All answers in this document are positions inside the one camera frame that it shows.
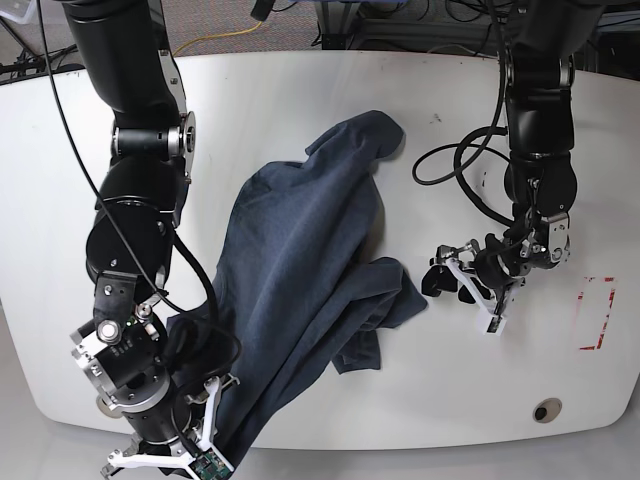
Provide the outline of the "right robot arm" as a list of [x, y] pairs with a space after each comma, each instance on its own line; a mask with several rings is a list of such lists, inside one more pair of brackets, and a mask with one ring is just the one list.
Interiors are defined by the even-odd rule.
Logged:
[[91, 319], [73, 333], [73, 357], [106, 415], [133, 428], [130, 446], [109, 455], [112, 478], [151, 467], [190, 479], [227, 479], [233, 465], [215, 446], [222, 392], [237, 383], [231, 361], [183, 383], [175, 373], [219, 329], [208, 313], [182, 312], [166, 327], [177, 235], [191, 184], [196, 123], [170, 50], [158, 1], [66, 1], [76, 47], [99, 97], [111, 108], [110, 163], [93, 186], [96, 216], [86, 242], [94, 285]]

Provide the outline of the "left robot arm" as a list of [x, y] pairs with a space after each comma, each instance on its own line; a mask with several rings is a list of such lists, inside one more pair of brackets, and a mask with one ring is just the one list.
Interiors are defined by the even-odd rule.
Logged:
[[[451, 178], [485, 216], [505, 226], [483, 245], [440, 246], [421, 291], [443, 292], [486, 305], [500, 316], [515, 289], [533, 269], [549, 270], [570, 254], [569, 211], [578, 190], [571, 164], [575, 144], [571, 89], [573, 55], [589, 39], [605, 6], [596, 1], [515, 1], [506, 21], [487, 4], [495, 29], [500, 68], [495, 112], [506, 116], [476, 129], [453, 146]], [[464, 172], [495, 136], [507, 139], [504, 175], [511, 217], [493, 211], [467, 183]]]

